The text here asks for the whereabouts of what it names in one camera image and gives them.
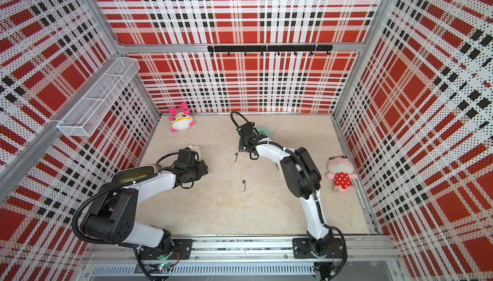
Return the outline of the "mint green manicure case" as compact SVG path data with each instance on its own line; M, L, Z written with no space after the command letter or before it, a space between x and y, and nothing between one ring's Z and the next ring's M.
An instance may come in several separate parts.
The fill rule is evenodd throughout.
M257 126L256 129L260 135L265 135L270 140L273 140L273 132L270 129L268 129L266 126Z

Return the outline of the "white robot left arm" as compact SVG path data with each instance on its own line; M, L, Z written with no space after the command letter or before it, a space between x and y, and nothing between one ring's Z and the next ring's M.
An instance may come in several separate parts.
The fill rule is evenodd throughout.
M98 245L117 245L152 252L158 258L179 254L169 230L137 222L138 206L165 191L190 189L208 173L198 146L170 153L175 160L164 167L160 157L154 164L117 172L109 183L75 210L71 228L76 237Z

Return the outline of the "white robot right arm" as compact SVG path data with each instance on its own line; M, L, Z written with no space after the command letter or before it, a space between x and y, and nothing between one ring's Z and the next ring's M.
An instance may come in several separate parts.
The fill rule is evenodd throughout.
M239 152L248 153L251 160L260 157L274 162L284 175L289 191L300 200L307 222L308 250L306 254L319 259L341 256L348 258L342 231L327 224L320 200L321 174L308 151L290 149L261 134L255 124L243 114L233 111L230 118L240 136Z

